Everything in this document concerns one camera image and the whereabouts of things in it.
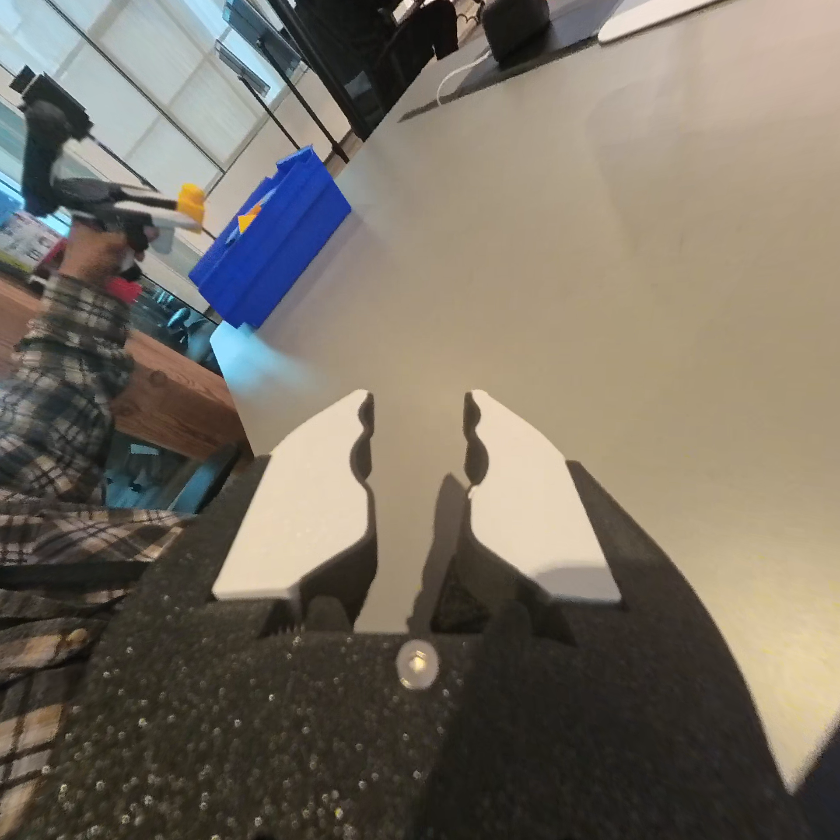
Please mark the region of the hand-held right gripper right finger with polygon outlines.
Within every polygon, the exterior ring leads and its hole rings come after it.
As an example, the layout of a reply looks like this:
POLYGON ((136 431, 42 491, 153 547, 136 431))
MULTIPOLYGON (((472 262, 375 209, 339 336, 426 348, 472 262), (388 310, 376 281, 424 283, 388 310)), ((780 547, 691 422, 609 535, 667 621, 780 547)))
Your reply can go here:
POLYGON ((619 604, 620 590, 566 458, 486 391, 465 394, 463 580, 489 599, 517 589, 549 603, 619 604))

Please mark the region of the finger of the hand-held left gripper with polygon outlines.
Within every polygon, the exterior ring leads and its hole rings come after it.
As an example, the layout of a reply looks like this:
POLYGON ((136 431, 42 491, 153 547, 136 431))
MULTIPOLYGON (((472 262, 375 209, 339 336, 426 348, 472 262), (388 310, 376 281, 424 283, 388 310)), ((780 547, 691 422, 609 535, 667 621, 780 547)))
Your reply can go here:
POLYGON ((120 224, 126 229, 146 228, 183 228, 193 233, 201 233, 203 225, 187 213, 176 207, 152 206, 141 203, 116 203, 114 213, 120 224))
POLYGON ((165 209, 167 211, 175 211, 177 209, 177 200, 147 186, 134 185, 110 185, 108 187, 109 195, 115 203, 132 203, 142 205, 144 207, 155 207, 158 209, 165 209))

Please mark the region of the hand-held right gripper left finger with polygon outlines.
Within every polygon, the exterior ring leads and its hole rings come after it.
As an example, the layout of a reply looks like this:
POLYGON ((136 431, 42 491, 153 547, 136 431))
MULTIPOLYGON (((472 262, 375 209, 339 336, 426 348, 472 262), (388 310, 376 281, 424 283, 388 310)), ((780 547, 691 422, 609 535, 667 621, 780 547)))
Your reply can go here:
POLYGON ((213 583, 216 601, 278 602, 301 620, 312 601, 332 598, 356 622, 378 564, 374 429, 374 396, 358 389, 272 449, 213 583))

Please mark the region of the pile of coloured toy blocks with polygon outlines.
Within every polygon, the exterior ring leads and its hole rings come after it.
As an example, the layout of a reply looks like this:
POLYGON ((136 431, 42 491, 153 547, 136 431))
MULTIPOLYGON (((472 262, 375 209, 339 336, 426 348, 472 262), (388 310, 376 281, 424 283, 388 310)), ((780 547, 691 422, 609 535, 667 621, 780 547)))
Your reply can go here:
POLYGON ((256 200, 253 205, 243 213, 236 216, 235 227, 232 229, 226 239, 226 245, 231 246, 236 239, 245 233, 248 227, 255 221, 264 205, 270 201, 275 193, 275 189, 269 190, 260 199, 256 200))

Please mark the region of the blue plastic bin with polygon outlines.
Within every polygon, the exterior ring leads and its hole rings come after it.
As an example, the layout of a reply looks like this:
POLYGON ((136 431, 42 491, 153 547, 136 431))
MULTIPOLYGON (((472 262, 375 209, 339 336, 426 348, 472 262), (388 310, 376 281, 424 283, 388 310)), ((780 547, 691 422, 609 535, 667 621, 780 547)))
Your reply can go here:
POLYGON ((311 146, 276 164, 196 262, 189 278, 228 324, 260 327, 351 213, 311 146), (226 245, 236 216, 275 189, 244 234, 226 245))

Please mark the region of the person's left forearm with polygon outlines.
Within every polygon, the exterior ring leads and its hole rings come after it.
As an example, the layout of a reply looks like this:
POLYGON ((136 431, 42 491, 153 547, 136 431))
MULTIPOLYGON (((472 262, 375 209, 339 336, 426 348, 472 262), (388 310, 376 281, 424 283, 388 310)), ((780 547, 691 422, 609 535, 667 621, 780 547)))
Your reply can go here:
POLYGON ((19 831, 119 604, 193 520, 106 507, 129 331, 125 302, 53 276, 2 384, 2 838, 19 831))

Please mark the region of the person's left hand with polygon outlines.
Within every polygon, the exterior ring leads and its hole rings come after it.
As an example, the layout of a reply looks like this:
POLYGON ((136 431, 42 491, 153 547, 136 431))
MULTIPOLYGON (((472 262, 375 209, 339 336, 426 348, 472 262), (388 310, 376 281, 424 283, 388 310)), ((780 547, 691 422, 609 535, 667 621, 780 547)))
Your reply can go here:
POLYGON ((66 238, 58 273, 101 286, 122 273, 127 260, 140 263, 144 254, 144 249, 131 246, 125 231, 104 229, 76 217, 66 238))

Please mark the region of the black studio light stand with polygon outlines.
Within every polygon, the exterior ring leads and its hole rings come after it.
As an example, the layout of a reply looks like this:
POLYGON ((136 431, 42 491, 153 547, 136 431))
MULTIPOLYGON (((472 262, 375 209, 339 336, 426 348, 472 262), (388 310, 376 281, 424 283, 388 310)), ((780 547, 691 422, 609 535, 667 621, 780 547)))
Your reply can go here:
MULTIPOLYGON (((16 75, 16 77, 12 80, 12 82, 10 84, 10 88, 13 91, 15 91, 20 97, 20 103, 19 103, 18 108, 19 108, 19 110, 21 111, 22 114, 23 114, 23 112, 22 112, 21 106, 23 104, 23 100, 26 99, 26 98, 73 98, 64 88, 62 88, 51 77, 49 77, 45 73, 40 73, 40 74, 37 75, 37 74, 35 74, 35 72, 31 68, 29 68, 27 66, 24 67, 16 75)), ((24 122, 24 131, 25 131, 25 134, 24 134, 24 150, 25 150, 25 135, 26 135, 25 122, 24 122)), ((125 163, 108 146, 106 146, 103 142, 101 142, 100 140, 95 138, 92 131, 93 131, 93 124, 92 124, 92 128, 91 128, 92 139, 84 139, 84 140, 81 140, 81 141, 75 141, 75 143, 80 143, 82 141, 87 140, 87 141, 93 142, 95 145, 97 145, 97 147, 99 147, 99 149, 101 151, 104 151, 106 153, 106 155, 113 158, 116 162, 118 162, 121 165, 121 167, 126 172, 129 172, 132 175, 134 180, 137 182, 136 185, 132 185, 132 186, 137 186, 137 185, 140 184, 139 180, 137 180, 137 178, 136 178, 136 175, 140 175, 144 179, 146 179, 148 182, 150 182, 143 175, 141 175, 140 173, 135 171, 129 164, 125 163)), ((64 158, 65 158, 65 152, 64 152, 64 157, 62 158, 62 161, 59 163, 59 169, 58 169, 59 176, 61 176, 61 177, 87 177, 87 176, 61 175, 60 174, 60 167, 62 165, 62 162, 63 162, 64 158)), ((22 181, 22 173, 21 173, 21 176, 20 176, 20 190, 21 190, 21 181, 22 181)), ((165 193, 163 193, 163 194, 166 195, 166 196, 169 196, 171 198, 177 199, 180 189, 178 190, 177 194, 175 194, 175 195, 169 195, 169 194, 165 194, 165 193)), ((202 230, 201 233, 204 233, 205 231, 206 230, 205 230, 204 221, 203 221, 203 230, 202 230)))

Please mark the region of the tablet floor stand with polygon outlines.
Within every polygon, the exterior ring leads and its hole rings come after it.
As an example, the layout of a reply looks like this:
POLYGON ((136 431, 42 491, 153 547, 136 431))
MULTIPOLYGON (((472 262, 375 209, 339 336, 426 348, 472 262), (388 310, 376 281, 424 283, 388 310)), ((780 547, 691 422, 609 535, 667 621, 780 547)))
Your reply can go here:
POLYGON ((262 77, 258 76, 252 69, 248 68, 246 64, 226 47, 220 39, 216 39, 214 44, 216 56, 221 62, 231 71, 234 72, 236 78, 245 86, 252 98, 254 98, 258 105, 268 118, 276 125, 286 139, 291 143, 296 151, 301 149, 300 144, 291 136, 286 127, 278 120, 276 114, 273 112, 269 103, 270 85, 262 77))
POLYGON ((338 156, 343 163, 348 164, 350 158, 341 142, 333 137, 292 79, 295 70, 306 66, 294 39, 281 33, 252 2, 224 1, 223 16, 226 23, 245 42, 255 48, 284 81, 288 92, 298 101, 304 112, 329 142, 333 156, 338 156))

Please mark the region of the black pole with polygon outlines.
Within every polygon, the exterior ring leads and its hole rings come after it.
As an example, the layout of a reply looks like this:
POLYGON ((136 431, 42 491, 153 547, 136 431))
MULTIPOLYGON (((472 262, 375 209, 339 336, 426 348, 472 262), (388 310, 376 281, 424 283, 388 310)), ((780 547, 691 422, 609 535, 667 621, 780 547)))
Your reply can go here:
POLYGON ((299 52, 367 140, 406 89, 395 53, 392 4, 269 1, 299 52))

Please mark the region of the dark grey box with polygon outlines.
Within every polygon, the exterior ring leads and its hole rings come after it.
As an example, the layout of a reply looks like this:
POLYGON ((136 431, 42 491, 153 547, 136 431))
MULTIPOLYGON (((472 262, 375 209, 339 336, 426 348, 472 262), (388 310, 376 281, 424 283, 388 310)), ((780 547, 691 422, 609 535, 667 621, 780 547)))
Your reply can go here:
POLYGON ((481 24, 490 54, 496 63, 542 35, 550 25, 547 1, 489 1, 481 24))

